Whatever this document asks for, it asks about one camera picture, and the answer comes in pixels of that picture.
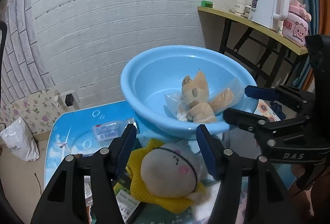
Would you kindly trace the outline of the person right hand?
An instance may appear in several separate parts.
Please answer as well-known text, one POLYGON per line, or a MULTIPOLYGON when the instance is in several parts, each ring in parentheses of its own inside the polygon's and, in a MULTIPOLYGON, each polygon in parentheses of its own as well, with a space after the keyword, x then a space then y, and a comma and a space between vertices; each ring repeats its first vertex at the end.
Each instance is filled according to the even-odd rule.
POLYGON ((292 164, 291 166, 291 172, 296 177, 296 186, 299 189, 305 189, 318 171, 318 166, 314 164, 292 164))

